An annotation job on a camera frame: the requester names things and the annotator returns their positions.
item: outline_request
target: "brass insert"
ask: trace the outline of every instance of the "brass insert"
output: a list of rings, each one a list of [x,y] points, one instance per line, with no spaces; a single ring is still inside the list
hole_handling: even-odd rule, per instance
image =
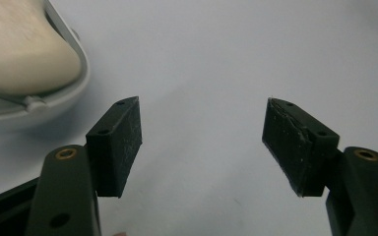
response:
[[[365,160],[370,160],[370,161],[377,161],[378,160],[378,155],[375,152],[368,150],[368,149],[356,149],[354,151],[354,154],[357,157],[360,157],[360,158],[365,159]]]
[[[74,148],[64,148],[56,153],[56,158],[59,160],[70,159],[76,155],[78,151]]]

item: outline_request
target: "screw hole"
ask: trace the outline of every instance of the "screw hole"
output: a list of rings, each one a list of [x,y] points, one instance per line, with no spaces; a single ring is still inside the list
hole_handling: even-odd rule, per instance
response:
[[[56,153],[56,158],[59,160],[69,159],[74,157],[77,152],[74,148],[65,148]]]
[[[70,220],[70,215],[68,213],[59,213],[52,217],[50,220],[51,228],[60,228],[64,226]]]
[[[354,151],[354,154],[356,156],[363,158],[363,159],[366,159],[366,160],[372,160],[372,161],[378,160],[378,156],[370,150],[357,149],[357,150]]]

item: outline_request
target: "black plastic bracket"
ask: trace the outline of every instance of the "black plastic bracket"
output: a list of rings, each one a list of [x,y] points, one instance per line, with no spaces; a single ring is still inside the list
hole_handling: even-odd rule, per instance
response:
[[[97,197],[118,197],[142,144],[138,97],[114,103],[82,146],[60,147],[39,178],[0,195],[0,235],[100,235]]]
[[[268,100],[263,142],[300,197],[321,196],[335,236],[378,235],[378,152],[337,150],[340,137],[295,104]]]

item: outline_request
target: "soap dish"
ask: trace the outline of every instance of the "soap dish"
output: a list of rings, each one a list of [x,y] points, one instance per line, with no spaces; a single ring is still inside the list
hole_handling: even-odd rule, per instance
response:
[[[76,33],[71,30],[49,0],[44,0],[47,20],[76,51],[81,61],[79,78],[53,92],[29,96],[0,94],[0,130],[23,130],[52,120],[69,110],[81,97],[90,80],[88,57]]]

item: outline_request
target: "white soap bar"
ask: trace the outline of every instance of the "white soap bar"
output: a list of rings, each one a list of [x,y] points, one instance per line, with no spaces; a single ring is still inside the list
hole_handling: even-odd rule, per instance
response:
[[[45,18],[42,0],[0,0],[0,93],[59,89],[80,69],[75,50]]]

